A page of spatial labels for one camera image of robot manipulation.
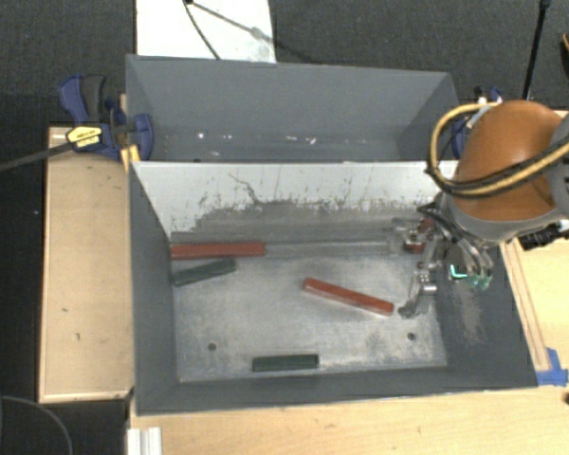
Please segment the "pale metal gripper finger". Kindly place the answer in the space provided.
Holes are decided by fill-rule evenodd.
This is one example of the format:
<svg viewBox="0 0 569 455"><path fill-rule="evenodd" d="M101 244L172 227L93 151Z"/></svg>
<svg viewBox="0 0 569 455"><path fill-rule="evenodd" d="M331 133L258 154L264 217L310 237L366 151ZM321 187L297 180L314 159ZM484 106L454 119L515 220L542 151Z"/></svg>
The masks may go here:
<svg viewBox="0 0 569 455"><path fill-rule="evenodd" d="M408 298L397 310L403 319L415 319L430 312L438 291L435 273L440 266L440 261L420 261L416 264Z"/></svg>
<svg viewBox="0 0 569 455"><path fill-rule="evenodd" d="M413 254L423 253L436 231L436 224L431 218L395 218L393 227L403 240L403 248Z"/></svg>

